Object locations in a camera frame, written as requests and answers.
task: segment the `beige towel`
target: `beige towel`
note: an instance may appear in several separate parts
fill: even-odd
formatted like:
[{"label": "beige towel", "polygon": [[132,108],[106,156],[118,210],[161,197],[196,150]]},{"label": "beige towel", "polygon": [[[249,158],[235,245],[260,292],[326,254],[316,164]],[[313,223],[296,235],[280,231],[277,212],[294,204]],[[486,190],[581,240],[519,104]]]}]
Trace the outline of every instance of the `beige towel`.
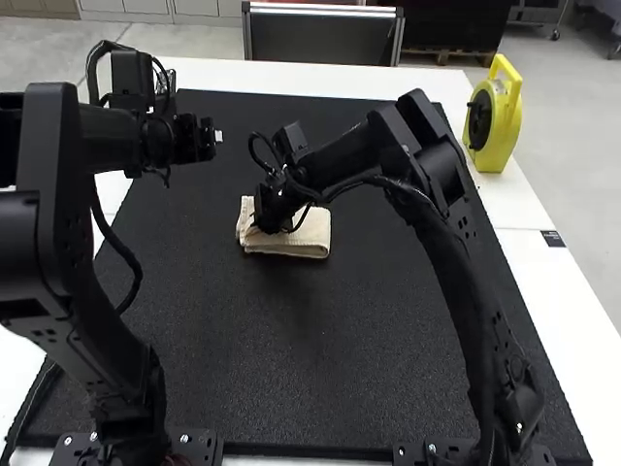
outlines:
[{"label": "beige towel", "polygon": [[[304,209],[293,217],[296,225]],[[268,235],[254,222],[254,198],[242,196],[240,217],[235,227],[235,237],[245,252],[294,255],[313,259],[325,259],[330,253],[330,211],[321,207],[311,207],[302,226],[293,233]]]}]

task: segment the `black mat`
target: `black mat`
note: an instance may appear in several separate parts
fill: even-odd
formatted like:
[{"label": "black mat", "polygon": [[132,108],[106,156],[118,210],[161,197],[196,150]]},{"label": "black mat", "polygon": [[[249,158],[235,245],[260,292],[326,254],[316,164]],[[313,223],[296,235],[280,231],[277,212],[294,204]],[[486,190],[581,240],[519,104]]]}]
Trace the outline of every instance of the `black mat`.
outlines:
[{"label": "black mat", "polygon": [[[431,265],[379,191],[332,207],[325,262],[244,255],[240,196],[262,172],[246,136],[299,118],[311,143],[337,136],[372,101],[183,91],[180,110],[213,116],[216,160],[175,170],[172,188],[135,182],[114,229],[146,271],[127,324],[156,348],[171,425],[213,427],[227,441],[385,448],[426,436],[475,437],[457,337]],[[590,464],[582,437],[477,196],[490,281],[545,389],[539,442],[561,464]],[[104,245],[96,268],[118,301],[126,266]],[[67,378],[27,437],[88,431],[85,392]]]}]

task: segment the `yellow cable reel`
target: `yellow cable reel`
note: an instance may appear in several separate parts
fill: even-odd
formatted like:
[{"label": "yellow cable reel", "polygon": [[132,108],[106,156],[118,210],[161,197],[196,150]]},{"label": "yellow cable reel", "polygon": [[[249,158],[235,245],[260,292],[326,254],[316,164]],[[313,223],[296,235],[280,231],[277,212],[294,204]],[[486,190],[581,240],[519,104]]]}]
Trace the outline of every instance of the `yellow cable reel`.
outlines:
[{"label": "yellow cable reel", "polygon": [[[505,80],[497,78],[499,71]],[[464,127],[463,141],[478,172],[505,169],[522,124],[521,88],[522,77],[497,53],[487,80],[474,89]]]}]

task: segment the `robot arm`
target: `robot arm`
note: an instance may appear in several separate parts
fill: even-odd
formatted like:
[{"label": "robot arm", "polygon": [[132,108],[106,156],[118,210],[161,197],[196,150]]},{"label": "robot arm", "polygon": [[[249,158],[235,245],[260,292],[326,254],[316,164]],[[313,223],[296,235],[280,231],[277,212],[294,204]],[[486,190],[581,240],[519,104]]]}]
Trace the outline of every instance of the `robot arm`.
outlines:
[{"label": "robot arm", "polygon": [[166,96],[155,95],[150,55],[108,50],[110,108],[80,104],[67,83],[0,94],[0,182],[16,187],[0,192],[0,322],[86,388],[101,454],[160,464],[169,445],[164,375],[95,276],[93,175],[138,178],[209,160],[220,135],[208,118],[176,114],[170,78]]},{"label": "robot arm", "polygon": [[425,94],[417,89],[370,112],[319,150],[308,151],[297,124],[282,128],[271,147],[279,167],[257,187],[256,225],[267,233],[289,231],[305,204],[330,202],[363,183],[381,187],[426,250],[457,330],[481,429],[469,460],[512,465],[528,459],[543,397],[500,302],[471,260],[478,241],[467,168]]}]

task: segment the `floor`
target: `floor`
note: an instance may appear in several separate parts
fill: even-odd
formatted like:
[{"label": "floor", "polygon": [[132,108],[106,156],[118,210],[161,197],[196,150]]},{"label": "floor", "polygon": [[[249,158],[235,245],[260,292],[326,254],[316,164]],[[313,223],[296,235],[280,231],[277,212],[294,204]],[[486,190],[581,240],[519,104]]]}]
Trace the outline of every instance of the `floor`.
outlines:
[{"label": "floor", "polygon": [[[621,63],[604,59],[607,41],[592,29],[566,26],[559,42],[548,32],[511,29],[501,44],[524,78],[515,157],[621,332]],[[243,58],[237,28],[0,17],[0,89],[82,83],[88,50],[103,38],[155,55]],[[452,66],[472,83],[486,74],[471,61]]]}]

